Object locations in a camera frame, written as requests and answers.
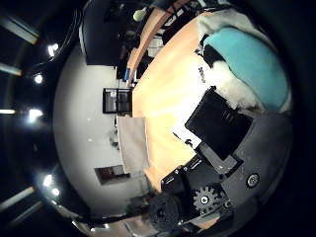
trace black cable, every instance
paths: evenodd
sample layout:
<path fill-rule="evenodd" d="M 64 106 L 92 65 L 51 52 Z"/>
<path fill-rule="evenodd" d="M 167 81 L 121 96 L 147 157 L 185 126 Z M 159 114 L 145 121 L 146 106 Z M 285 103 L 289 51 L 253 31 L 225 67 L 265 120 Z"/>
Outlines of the black cable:
<path fill-rule="evenodd" d="M 79 26 L 81 24 L 82 20 L 82 14 L 79 11 L 74 12 L 73 20 L 69 26 L 69 30 L 66 34 L 66 37 L 61 45 L 61 48 L 56 52 L 56 55 L 54 57 L 50 57 L 47 61 L 40 62 L 36 65 L 34 65 L 26 74 L 27 77 L 33 77 L 37 74 L 39 74 L 41 71 L 43 71 L 48 65 L 50 65 L 52 62 L 56 61 L 59 57 L 59 55 L 62 54 L 65 48 L 67 48 L 77 37 L 75 34 Z"/>

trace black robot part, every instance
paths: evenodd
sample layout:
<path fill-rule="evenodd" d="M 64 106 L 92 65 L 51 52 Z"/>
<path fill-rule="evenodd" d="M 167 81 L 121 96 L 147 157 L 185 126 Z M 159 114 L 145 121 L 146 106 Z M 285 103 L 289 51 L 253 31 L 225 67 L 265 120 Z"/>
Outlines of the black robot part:
<path fill-rule="evenodd" d="M 158 231 L 171 231 L 181 221 L 182 207 L 179 200 L 168 194 L 156 196 L 150 203 L 150 222 Z"/>
<path fill-rule="evenodd" d="M 201 139 L 197 155 L 165 177 L 161 189 L 177 198 L 180 224 L 216 216 L 215 229 L 223 234 L 227 226 L 220 228 L 222 223 L 229 223 L 229 233 L 240 228 L 275 190 L 289 156 L 292 125 L 279 113 L 227 109 L 218 97 L 213 90 L 205 93 L 187 121 L 186 127 Z"/>

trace screw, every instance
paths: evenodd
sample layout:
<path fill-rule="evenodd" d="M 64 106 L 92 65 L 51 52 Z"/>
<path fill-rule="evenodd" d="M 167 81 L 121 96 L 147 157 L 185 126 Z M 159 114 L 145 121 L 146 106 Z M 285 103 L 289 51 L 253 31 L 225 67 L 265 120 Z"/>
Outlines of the screw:
<path fill-rule="evenodd" d="M 200 198 L 200 203 L 202 204 L 208 204 L 208 197 L 207 196 L 203 196 Z"/>
<path fill-rule="evenodd" d="M 226 208 L 229 208 L 229 207 L 231 206 L 230 200 L 228 200 L 228 201 L 224 204 L 224 206 L 225 206 Z"/>
<path fill-rule="evenodd" d="M 260 177 L 258 174 L 252 174 L 251 176 L 248 177 L 247 179 L 247 186 L 252 189 L 254 188 L 260 180 Z"/>

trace teal pillow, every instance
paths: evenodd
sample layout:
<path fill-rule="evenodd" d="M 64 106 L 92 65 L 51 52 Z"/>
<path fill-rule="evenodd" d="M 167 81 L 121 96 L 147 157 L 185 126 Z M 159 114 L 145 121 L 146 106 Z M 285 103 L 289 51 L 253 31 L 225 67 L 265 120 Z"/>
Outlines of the teal pillow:
<path fill-rule="evenodd" d="M 237 78 L 253 89 L 267 110 L 278 111 L 287 97 L 285 73 L 271 48 L 235 28 L 223 28 L 206 38 Z"/>

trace black monitor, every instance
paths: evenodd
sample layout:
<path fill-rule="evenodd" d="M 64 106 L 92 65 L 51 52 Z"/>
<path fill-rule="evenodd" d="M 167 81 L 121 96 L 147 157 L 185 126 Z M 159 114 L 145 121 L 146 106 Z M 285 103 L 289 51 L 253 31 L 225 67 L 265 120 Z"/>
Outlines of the black monitor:
<path fill-rule="evenodd" d="M 92 0 L 83 9 L 79 30 L 88 65 L 117 66 L 128 23 L 137 4 Z"/>

